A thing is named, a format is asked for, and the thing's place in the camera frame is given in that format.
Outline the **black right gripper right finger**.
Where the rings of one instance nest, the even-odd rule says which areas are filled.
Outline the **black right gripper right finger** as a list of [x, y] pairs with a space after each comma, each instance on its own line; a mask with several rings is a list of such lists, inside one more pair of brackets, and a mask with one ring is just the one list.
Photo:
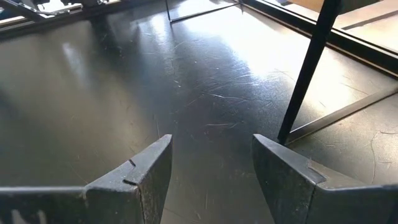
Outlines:
[[275, 224], [398, 224], [398, 184], [365, 184], [260, 134], [252, 160]]

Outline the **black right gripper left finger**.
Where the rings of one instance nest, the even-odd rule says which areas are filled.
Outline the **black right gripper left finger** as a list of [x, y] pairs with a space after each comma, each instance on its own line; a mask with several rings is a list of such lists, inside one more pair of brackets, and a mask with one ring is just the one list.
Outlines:
[[160, 224], [172, 135], [84, 186], [0, 187], [0, 224]]

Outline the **black table mat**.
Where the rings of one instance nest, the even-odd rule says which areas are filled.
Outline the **black table mat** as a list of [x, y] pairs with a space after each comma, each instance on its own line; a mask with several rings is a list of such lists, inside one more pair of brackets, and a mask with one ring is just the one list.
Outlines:
[[[0, 187], [84, 186], [170, 134], [160, 224], [275, 224], [252, 137], [280, 144], [309, 43], [248, 7], [171, 24], [162, 2], [0, 39]], [[325, 49], [294, 125], [395, 85]], [[285, 147], [398, 184], [398, 93]]]

